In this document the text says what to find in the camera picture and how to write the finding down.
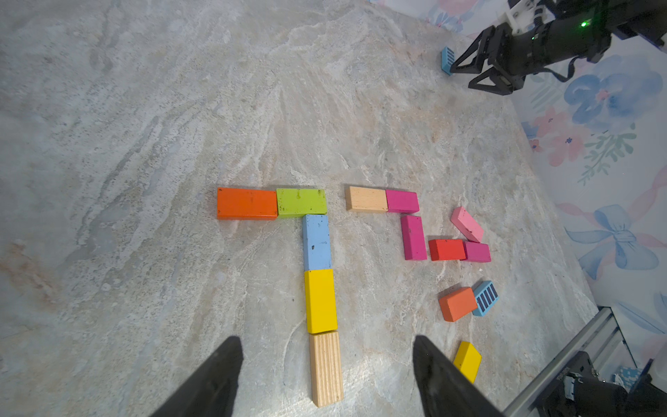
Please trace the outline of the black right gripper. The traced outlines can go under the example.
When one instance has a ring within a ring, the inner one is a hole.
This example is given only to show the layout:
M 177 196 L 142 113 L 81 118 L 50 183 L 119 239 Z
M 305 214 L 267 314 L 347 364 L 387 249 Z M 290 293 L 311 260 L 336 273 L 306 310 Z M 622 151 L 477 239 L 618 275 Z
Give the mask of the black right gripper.
M 451 65 L 451 73 L 481 73 L 490 56 L 492 67 L 473 78 L 468 88 L 498 96 L 509 96 L 523 88 L 528 75 L 552 72 L 552 64 L 569 61 L 562 83 L 574 75 L 575 62 L 597 63 L 610 47 L 607 13 L 587 10 L 578 15 L 540 24 L 532 31 L 514 35 L 509 24 L 484 29 Z

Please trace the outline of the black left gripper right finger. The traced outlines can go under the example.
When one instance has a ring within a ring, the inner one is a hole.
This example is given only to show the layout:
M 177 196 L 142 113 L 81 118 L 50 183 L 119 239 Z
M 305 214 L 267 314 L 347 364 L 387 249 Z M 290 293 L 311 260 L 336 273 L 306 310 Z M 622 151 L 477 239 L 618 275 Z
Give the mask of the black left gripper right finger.
M 413 371 L 425 416 L 503 416 L 425 335 L 415 336 Z

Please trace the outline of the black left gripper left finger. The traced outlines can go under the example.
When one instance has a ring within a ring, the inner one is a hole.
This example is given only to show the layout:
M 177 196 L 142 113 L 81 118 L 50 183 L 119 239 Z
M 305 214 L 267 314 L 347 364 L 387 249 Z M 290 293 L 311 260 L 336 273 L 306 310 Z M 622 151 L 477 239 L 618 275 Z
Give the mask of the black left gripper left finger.
M 233 335 L 152 416 L 231 416 L 242 363 L 241 339 Z

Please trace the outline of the striped natural wood block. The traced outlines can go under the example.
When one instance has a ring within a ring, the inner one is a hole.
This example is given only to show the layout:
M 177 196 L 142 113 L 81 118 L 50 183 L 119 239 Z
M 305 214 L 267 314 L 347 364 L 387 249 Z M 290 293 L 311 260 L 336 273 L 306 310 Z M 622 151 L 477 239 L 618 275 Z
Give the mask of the striped natural wood block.
M 312 400 L 318 408 L 342 401 L 344 398 L 337 331 L 309 335 Z

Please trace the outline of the tan wooden block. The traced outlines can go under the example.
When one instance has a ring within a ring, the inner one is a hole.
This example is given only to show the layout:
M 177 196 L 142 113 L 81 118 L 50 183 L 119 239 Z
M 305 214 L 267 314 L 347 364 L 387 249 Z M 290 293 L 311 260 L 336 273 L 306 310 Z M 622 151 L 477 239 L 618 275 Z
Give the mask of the tan wooden block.
M 361 213 L 387 213 L 385 189 L 348 186 L 346 189 L 347 210 Z

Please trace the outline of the light blue block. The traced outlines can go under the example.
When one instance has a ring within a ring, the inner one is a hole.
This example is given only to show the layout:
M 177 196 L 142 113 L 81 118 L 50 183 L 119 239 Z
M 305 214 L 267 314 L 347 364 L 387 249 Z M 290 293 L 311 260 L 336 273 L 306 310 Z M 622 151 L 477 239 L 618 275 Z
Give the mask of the light blue block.
M 302 218 L 305 271 L 332 268 L 331 241 L 327 215 Z

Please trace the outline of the green block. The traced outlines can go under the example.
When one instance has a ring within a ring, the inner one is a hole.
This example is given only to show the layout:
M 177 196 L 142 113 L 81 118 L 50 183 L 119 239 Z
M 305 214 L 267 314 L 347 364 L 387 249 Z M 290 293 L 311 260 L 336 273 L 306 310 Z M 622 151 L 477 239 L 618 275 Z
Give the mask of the green block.
M 326 215 L 327 198 L 323 189 L 276 189 L 279 218 Z

